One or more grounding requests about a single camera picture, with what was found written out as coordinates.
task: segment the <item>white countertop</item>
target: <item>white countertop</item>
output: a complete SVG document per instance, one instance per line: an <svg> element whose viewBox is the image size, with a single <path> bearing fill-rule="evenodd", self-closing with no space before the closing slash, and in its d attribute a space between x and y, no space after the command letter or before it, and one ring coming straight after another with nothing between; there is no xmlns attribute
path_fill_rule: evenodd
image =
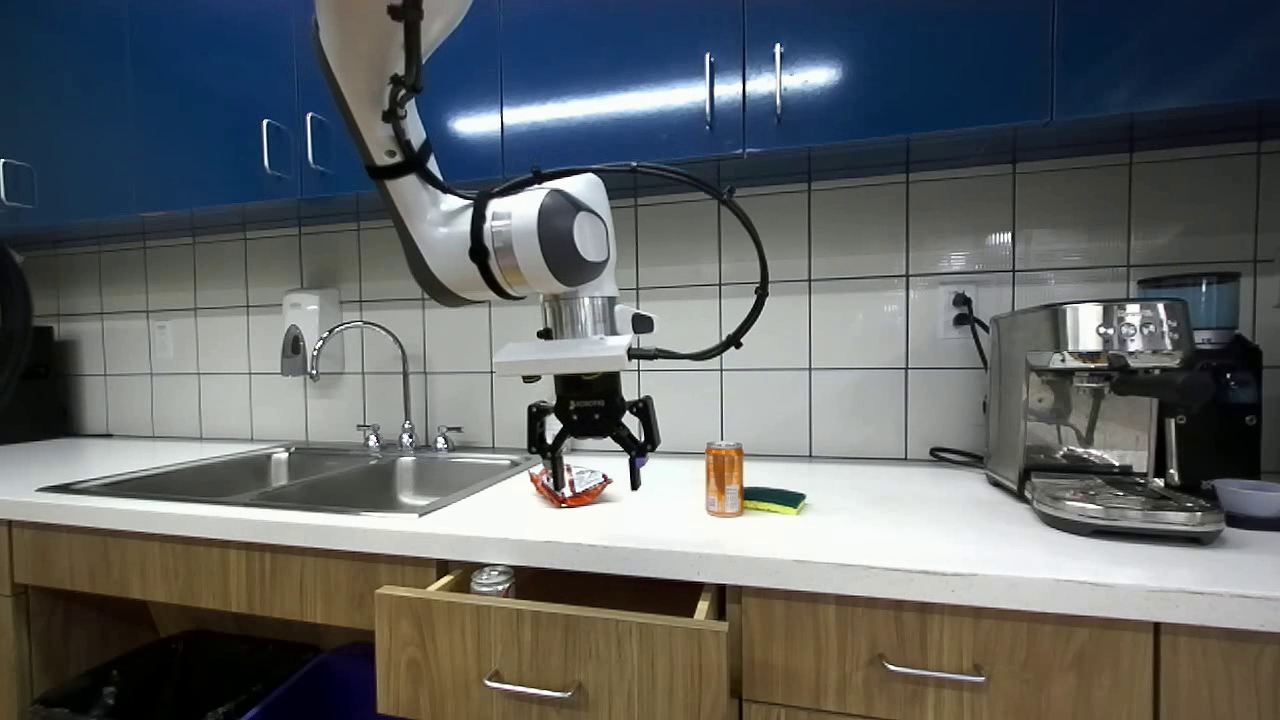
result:
<svg viewBox="0 0 1280 720"><path fill-rule="evenodd" d="M801 515L705 515L701 459L656 454L626 493L546 506L523 474L433 515L327 515L86 501L43 483L171 469L262 445L49 438L0 449L0 519L289 549L533 564L875 600L1280 633L1280 533L1216 543L1104 541L1044 527L971 469L748 459L748 483L808 493Z"/></svg>

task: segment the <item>drawer handle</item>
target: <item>drawer handle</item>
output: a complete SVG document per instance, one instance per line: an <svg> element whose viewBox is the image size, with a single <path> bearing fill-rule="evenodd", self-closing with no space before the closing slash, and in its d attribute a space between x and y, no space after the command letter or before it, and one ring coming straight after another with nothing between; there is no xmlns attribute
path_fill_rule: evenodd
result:
<svg viewBox="0 0 1280 720"><path fill-rule="evenodd" d="M551 704L571 704L576 698L576 683L569 683L569 689L512 683L499 671L486 671L479 683L486 692L505 692L505 694L533 694L533 698L551 698Z"/></svg>
<svg viewBox="0 0 1280 720"><path fill-rule="evenodd" d="M936 671L936 667L894 665L887 654L879 654L879 667L887 674L912 674L912 679L930 679L930 683L964 683L964 689L982 689L988 683L982 667L975 667L975 671Z"/></svg>

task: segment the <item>chrome machine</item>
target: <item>chrome machine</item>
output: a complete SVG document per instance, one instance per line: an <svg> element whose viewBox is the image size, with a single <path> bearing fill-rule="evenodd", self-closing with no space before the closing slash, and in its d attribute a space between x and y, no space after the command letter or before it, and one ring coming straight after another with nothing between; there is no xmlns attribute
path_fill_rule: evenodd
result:
<svg viewBox="0 0 1280 720"><path fill-rule="evenodd" d="M537 171L485 193L445 185L417 94L424 59L456 31L469 7L469 0L314 0L325 69L395 216L417 285L437 305L541 297L542 329L527 345L499 349L497 367L557 378L557 403L527 409L527 449L546 459L551 483L562 483L562 445L571 436L604 436L626 450L631 486L641 486L641 463L656 450L659 427L649 394L622 398L618 372L631 358L712 358L739 349L767 297L761 230L728 193L649 166L690 185L742 223L757 245L761 285L757 305L718 345L701 353L641 349L634 336L652 320L615 305L613 276L615 230L598 171L615 166Z"/></svg>
<svg viewBox="0 0 1280 720"><path fill-rule="evenodd" d="M1162 486L1159 398L1190 353L1183 301L995 315L988 479L1073 533L1212 541L1223 515Z"/></svg>

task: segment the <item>soda can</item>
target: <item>soda can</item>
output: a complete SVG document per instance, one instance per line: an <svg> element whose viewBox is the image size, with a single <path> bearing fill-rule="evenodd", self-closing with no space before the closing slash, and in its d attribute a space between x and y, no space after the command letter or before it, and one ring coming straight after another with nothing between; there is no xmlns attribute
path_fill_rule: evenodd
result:
<svg viewBox="0 0 1280 720"><path fill-rule="evenodd" d="M748 450L731 438L712 438L705 450L705 493L707 515L739 515L742 512L742 479Z"/></svg>

